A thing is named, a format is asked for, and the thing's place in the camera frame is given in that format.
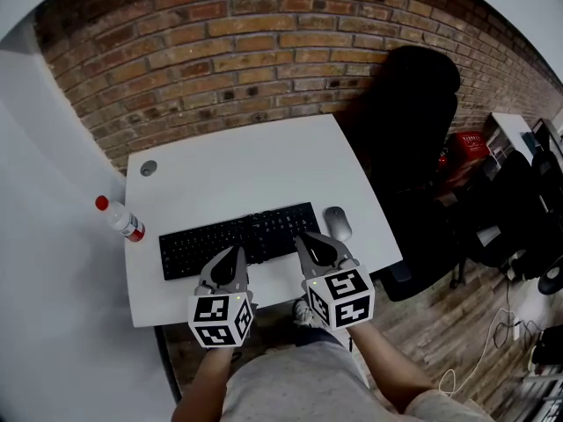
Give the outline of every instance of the red bottle cap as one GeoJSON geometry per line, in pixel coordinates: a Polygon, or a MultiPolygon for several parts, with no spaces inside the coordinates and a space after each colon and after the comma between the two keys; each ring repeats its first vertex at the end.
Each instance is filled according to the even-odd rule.
{"type": "Polygon", "coordinates": [[[96,199],[96,208],[99,209],[100,211],[106,211],[107,207],[109,207],[109,200],[105,195],[100,195],[96,199]]]}

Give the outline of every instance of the white cable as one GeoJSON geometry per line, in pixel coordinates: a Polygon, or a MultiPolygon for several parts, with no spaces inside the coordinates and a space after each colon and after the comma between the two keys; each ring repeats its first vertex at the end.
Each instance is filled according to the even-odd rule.
{"type": "Polygon", "coordinates": [[[489,330],[486,333],[486,339],[485,339],[485,347],[483,347],[483,353],[481,354],[481,357],[479,358],[479,361],[477,363],[477,366],[475,366],[475,368],[473,369],[473,371],[469,374],[469,376],[465,379],[465,381],[463,383],[461,383],[461,386],[459,388],[456,389],[456,371],[454,369],[448,369],[446,370],[446,372],[444,373],[444,375],[442,375],[442,378],[440,379],[440,382],[438,383],[438,389],[443,392],[444,394],[446,394],[449,397],[453,397],[454,395],[457,394],[457,392],[459,392],[459,390],[461,388],[463,388],[463,386],[465,386],[465,384],[470,380],[471,377],[473,377],[473,375],[475,374],[475,372],[477,371],[477,369],[479,368],[479,365],[481,364],[481,361],[483,360],[483,358],[485,358],[485,353],[486,353],[486,347],[489,344],[489,337],[491,336],[491,329],[493,328],[493,324],[494,324],[494,320],[496,319],[496,317],[501,313],[501,311],[504,311],[505,313],[508,314],[508,316],[510,317],[510,314],[512,314],[514,317],[516,317],[516,314],[514,311],[508,311],[507,309],[504,308],[499,308],[499,310],[496,312],[496,314],[493,317],[493,320],[491,321],[491,324],[489,325],[489,330]],[[443,379],[446,378],[446,375],[451,372],[454,376],[454,385],[453,388],[451,389],[451,392],[447,392],[442,390],[442,382],[443,379]]]}

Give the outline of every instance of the brick wall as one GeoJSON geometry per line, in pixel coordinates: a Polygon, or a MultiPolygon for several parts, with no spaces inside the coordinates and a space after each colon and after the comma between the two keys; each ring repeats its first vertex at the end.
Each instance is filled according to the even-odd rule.
{"type": "Polygon", "coordinates": [[[563,105],[544,60],[480,0],[48,0],[36,21],[57,83],[121,171],[158,144],[343,110],[409,43],[459,67],[451,131],[563,105]]]}

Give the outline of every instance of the leg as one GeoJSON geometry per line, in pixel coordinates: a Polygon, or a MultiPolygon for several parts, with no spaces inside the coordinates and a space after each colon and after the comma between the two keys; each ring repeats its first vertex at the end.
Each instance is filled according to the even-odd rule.
{"type": "Polygon", "coordinates": [[[296,346],[302,347],[312,344],[313,342],[332,342],[333,344],[342,344],[332,334],[323,328],[315,326],[313,312],[304,299],[296,300],[293,305],[293,317],[296,330],[296,346]]]}

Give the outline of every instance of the black keyboard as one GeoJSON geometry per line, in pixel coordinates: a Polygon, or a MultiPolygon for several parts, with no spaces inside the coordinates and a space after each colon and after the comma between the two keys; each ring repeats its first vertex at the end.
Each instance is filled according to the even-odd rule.
{"type": "Polygon", "coordinates": [[[320,233],[310,203],[162,235],[160,256],[165,280],[199,275],[217,253],[232,245],[244,247],[249,265],[293,253],[295,239],[304,231],[320,233]]]}

